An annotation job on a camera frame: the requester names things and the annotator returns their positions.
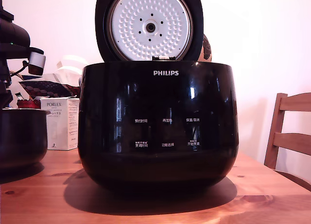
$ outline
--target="cooking pot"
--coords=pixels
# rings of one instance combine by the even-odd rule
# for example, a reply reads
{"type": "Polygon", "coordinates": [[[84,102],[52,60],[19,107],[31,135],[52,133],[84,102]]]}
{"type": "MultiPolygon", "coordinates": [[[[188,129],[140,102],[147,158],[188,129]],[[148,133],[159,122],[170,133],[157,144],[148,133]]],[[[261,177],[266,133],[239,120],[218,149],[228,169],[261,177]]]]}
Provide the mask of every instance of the cooking pot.
{"type": "Polygon", "coordinates": [[[40,109],[0,111],[0,173],[25,168],[45,156],[49,113],[40,109]]]}

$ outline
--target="inner lid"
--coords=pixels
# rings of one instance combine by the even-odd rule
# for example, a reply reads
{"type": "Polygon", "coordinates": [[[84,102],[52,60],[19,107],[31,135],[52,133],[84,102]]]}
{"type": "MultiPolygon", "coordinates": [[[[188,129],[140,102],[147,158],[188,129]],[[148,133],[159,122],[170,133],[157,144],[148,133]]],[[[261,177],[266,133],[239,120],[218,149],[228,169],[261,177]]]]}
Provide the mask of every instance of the inner lid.
{"type": "Polygon", "coordinates": [[[192,41],[192,17],[183,0],[115,0],[108,16],[109,43],[123,60],[181,60],[192,41]]]}

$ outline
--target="box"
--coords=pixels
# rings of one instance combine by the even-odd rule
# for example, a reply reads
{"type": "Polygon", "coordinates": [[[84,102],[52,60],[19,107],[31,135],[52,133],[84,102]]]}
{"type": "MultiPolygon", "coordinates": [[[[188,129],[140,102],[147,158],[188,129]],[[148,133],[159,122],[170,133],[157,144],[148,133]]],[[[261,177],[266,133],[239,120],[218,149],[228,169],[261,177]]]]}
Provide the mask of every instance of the box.
{"type": "Polygon", "coordinates": [[[72,150],[78,147],[79,99],[40,99],[47,116],[48,150],[72,150]]]}

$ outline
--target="rice cooker lid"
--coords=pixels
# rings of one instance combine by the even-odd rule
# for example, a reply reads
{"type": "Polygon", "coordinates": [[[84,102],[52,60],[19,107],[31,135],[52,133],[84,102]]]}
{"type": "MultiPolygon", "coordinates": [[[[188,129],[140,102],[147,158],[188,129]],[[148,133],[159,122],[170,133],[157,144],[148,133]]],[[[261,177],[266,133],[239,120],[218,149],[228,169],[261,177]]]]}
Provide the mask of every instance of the rice cooker lid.
{"type": "Polygon", "coordinates": [[[202,48],[200,0],[97,0],[95,25],[105,62],[197,60],[202,48]]]}

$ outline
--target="wooden chair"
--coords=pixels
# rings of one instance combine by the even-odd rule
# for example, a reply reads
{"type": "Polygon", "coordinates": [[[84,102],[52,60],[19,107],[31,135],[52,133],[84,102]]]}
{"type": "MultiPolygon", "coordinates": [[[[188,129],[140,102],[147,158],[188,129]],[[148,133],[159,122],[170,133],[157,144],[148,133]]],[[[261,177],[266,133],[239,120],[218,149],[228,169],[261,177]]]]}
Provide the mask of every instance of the wooden chair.
{"type": "MultiPolygon", "coordinates": [[[[264,165],[276,171],[278,148],[285,148],[311,155],[311,136],[300,133],[282,133],[285,111],[311,112],[311,93],[288,97],[279,93],[273,113],[271,130],[264,165]]],[[[311,191],[311,184],[294,175],[276,171],[300,186],[311,191]]]]}

